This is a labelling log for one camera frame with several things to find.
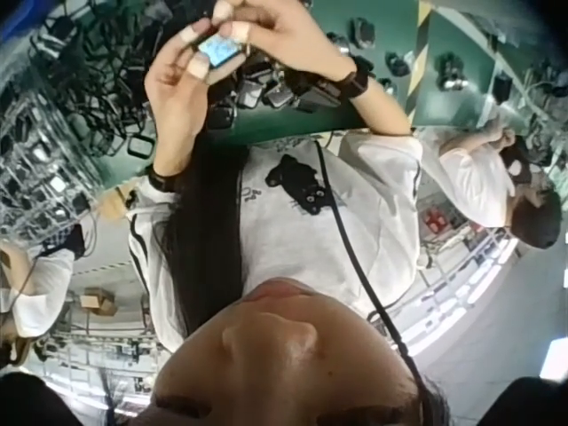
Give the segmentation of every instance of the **yellow and black tape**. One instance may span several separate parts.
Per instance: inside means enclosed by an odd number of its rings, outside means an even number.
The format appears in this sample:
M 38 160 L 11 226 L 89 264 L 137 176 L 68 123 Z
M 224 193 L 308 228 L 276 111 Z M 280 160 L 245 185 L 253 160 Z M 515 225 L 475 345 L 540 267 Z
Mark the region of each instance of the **yellow and black tape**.
M 430 15 L 432 6 L 428 3 L 418 2 L 418 31 L 416 37 L 416 48 L 414 49 L 414 66 L 410 75 L 410 86 L 408 86 L 408 97 L 406 98 L 406 113 L 410 123 L 414 121 L 416 106 L 420 87 L 426 72 L 426 61 L 428 60 L 428 35 L 430 32 Z

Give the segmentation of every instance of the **red object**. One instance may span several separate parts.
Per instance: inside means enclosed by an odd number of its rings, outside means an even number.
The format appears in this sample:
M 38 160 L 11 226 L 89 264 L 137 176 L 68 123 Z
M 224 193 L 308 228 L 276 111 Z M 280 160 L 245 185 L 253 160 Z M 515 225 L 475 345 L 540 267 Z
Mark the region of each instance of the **red object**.
M 436 208 L 426 210 L 424 223 L 436 235 L 442 233 L 448 227 L 446 217 Z

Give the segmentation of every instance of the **long black hair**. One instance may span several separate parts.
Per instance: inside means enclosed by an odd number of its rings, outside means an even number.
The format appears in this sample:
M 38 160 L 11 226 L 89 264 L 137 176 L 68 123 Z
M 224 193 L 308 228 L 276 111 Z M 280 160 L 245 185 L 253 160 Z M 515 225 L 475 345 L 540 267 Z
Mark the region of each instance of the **long black hair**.
M 177 201 L 158 240 L 170 269 L 184 337 L 239 300 L 241 172 L 246 146 L 221 146 L 202 132 L 177 177 Z

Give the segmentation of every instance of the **cardboard box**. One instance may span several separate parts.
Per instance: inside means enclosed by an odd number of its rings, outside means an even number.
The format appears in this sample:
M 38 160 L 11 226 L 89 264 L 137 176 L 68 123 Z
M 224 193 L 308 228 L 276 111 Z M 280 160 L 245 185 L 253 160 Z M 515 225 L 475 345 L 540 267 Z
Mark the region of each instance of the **cardboard box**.
M 81 296 L 81 306 L 95 315 L 104 317 L 112 317 L 118 311 L 114 295 L 103 288 L 86 288 Z

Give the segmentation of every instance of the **black wristband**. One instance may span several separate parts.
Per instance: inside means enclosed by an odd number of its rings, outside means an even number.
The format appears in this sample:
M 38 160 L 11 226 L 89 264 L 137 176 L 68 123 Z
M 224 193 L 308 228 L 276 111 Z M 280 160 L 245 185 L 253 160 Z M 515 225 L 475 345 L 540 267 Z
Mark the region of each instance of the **black wristband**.
M 152 188 L 157 189 L 161 193 L 176 192 L 176 178 L 177 176 L 160 176 L 155 172 L 154 167 L 151 167 L 148 172 L 148 182 L 150 182 Z

